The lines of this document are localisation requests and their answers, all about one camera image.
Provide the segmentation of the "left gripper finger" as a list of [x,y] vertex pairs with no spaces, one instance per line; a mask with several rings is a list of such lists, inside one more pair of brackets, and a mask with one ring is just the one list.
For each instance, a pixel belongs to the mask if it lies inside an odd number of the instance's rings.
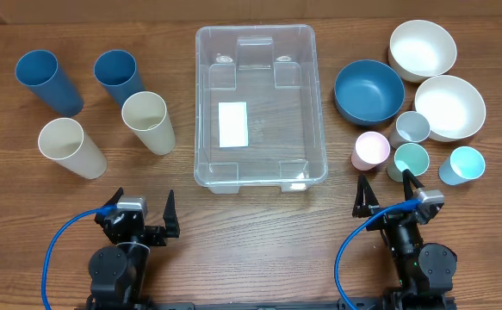
[[103,207],[105,208],[105,207],[115,206],[123,195],[124,195],[124,190],[122,187],[119,187],[117,191],[114,193],[114,195],[103,205]]
[[167,238],[178,238],[180,235],[180,226],[177,219],[175,209],[175,195],[174,190],[171,189],[163,214],[165,236]]

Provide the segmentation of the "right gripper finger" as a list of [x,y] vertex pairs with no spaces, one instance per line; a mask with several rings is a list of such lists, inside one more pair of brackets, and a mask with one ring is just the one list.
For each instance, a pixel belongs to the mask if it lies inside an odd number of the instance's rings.
[[378,208],[379,202],[364,174],[358,177],[354,208]]
[[424,185],[415,177],[415,175],[406,169],[402,172],[405,199],[411,200],[414,195],[414,189],[422,189]]

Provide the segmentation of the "green small cup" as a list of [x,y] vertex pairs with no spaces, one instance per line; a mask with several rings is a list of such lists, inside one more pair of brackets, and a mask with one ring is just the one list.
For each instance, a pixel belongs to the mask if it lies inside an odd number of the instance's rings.
[[424,174],[430,166],[428,152],[419,144],[399,146],[387,167],[388,176],[396,182],[403,181],[403,171],[409,170],[415,177]]

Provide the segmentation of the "pink small cup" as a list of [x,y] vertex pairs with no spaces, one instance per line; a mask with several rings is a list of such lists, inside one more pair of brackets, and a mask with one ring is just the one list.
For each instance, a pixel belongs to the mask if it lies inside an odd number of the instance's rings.
[[350,160],[360,171],[368,171],[382,164],[389,156],[391,146],[381,133],[369,131],[357,139]]

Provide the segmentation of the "grey small cup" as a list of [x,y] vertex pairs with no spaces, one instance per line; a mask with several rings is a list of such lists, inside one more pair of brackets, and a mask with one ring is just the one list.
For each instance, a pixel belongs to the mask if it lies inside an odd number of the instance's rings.
[[430,133],[430,123],[422,114],[406,111],[397,118],[388,140],[391,147],[397,149],[406,143],[418,144],[426,140]]

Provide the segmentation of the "light blue small cup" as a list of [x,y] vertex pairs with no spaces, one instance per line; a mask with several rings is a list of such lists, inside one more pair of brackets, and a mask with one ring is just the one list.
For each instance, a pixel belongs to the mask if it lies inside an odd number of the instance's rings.
[[458,185],[480,178],[486,169],[483,155],[470,146],[457,147],[438,170],[440,179],[448,185]]

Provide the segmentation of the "cream tall cup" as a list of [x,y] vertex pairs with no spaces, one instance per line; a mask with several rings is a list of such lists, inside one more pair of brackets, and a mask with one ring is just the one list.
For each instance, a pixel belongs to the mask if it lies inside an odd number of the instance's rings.
[[58,118],[48,122],[38,137],[40,153],[67,170],[86,179],[96,179],[108,161],[79,122]]
[[165,155],[176,145],[165,100],[151,91],[131,95],[121,109],[123,122],[153,153]]

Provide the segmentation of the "cream bowl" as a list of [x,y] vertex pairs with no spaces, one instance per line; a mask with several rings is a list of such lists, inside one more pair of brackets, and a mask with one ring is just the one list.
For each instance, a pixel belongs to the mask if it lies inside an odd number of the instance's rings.
[[422,83],[449,71],[457,58],[451,34],[435,22],[410,20],[391,34],[388,63],[404,80]]
[[414,109],[429,122],[429,138],[440,142],[473,136],[487,117],[480,92],[466,80],[450,75],[426,79],[417,88]]

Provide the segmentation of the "blue bowl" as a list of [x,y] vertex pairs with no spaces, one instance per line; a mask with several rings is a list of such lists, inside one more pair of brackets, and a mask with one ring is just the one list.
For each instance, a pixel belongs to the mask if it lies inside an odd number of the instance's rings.
[[374,126],[394,117],[404,105],[405,85],[390,66],[360,59],[345,66],[334,87],[338,112],[358,126]]

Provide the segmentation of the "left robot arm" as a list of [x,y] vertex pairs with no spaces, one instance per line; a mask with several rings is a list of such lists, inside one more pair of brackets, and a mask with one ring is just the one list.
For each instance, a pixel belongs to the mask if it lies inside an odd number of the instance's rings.
[[147,258],[152,247],[166,246],[180,235],[171,191],[165,204],[162,226],[146,224],[144,196],[125,195],[122,188],[95,215],[111,242],[96,251],[88,265],[91,277],[87,309],[154,309],[155,303],[142,294]]

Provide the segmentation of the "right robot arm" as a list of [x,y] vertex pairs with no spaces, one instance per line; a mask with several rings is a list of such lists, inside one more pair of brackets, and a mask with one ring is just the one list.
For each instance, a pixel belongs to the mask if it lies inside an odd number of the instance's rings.
[[438,189],[425,186],[406,169],[402,173],[406,202],[412,208],[391,210],[380,206],[367,178],[360,175],[352,215],[366,218],[365,229],[378,231],[391,252],[400,285],[386,288],[377,301],[366,303],[372,309],[455,309],[445,296],[453,288],[457,256],[447,246],[425,243],[419,227],[434,219],[444,204]]

